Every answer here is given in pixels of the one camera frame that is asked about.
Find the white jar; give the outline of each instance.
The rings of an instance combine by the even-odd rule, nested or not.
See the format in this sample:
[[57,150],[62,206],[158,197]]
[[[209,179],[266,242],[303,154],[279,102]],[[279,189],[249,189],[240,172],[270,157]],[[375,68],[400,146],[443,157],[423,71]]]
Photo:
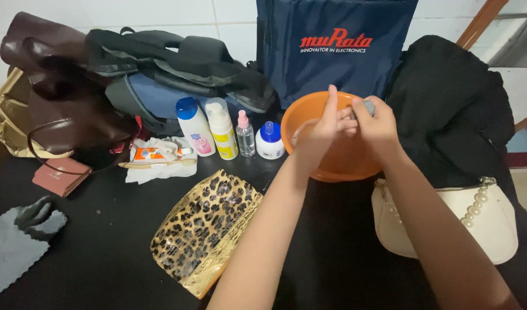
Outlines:
[[204,113],[193,97],[179,99],[175,104],[179,126],[191,147],[199,156],[206,157],[216,152],[214,138]]
[[204,109],[219,155],[225,160],[236,158],[239,154],[239,148],[227,109],[227,102],[222,98],[211,98],[206,101]]
[[284,154],[281,125],[269,121],[258,130],[256,151],[265,159],[278,159]]

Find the murata logo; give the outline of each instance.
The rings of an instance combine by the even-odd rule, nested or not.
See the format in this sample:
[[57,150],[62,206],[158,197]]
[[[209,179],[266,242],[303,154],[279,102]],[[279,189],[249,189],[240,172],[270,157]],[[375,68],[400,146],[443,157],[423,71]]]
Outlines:
[[307,37],[301,39],[300,47],[309,46],[332,46],[336,43],[337,47],[369,47],[372,38],[365,38],[365,34],[360,34],[356,39],[346,39],[348,31],[343,28],[335,28],[334,33],[329,38],[326,37]]

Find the bottle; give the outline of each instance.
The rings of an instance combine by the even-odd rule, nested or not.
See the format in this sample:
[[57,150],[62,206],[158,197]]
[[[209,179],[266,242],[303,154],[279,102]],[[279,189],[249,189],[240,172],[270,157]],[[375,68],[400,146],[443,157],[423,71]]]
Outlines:
[[256,134],[256,150],[265,159],[281,157],[284,154],[281,125],[273,122],[265,123]]
[[175,112],[185,138],[198,155],[206,157],[215,153],[214,138],[208,121],[198,106],[198,100],[193,97],[179,99],[175,104]]
[[237,126],[237,139],[239,140],[239,151],[244,157],[250,157],[256,153],[254,142],[254,128],[248,123],[246,111],[239,111],[239,125]]
[[219,155],[225,160],[236,158],[239,149],[227,109],[227,102],[222,98],[212,98],[206,101],[204,108]]

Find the clear spray bottle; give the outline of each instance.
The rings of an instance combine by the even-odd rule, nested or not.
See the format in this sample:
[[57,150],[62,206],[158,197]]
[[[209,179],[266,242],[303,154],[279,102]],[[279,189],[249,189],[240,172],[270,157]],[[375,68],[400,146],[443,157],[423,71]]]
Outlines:
[[237,139],[239,140],[239,151],[244,157],[250,157],[256,153],[254,142],[254,128],[248,122],[246,111],[239,111],[239,125],[237,126]]

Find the forearm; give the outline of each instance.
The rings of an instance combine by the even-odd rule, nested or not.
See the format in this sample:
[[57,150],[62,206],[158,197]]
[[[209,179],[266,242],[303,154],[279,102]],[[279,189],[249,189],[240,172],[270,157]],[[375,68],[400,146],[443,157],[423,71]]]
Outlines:
[[300,152],[287,158],[226,267],[207,309],[271,309],[308,186]]
[[480,245],[398,146],[384,171],[407,235],[442,308],[517,308]]

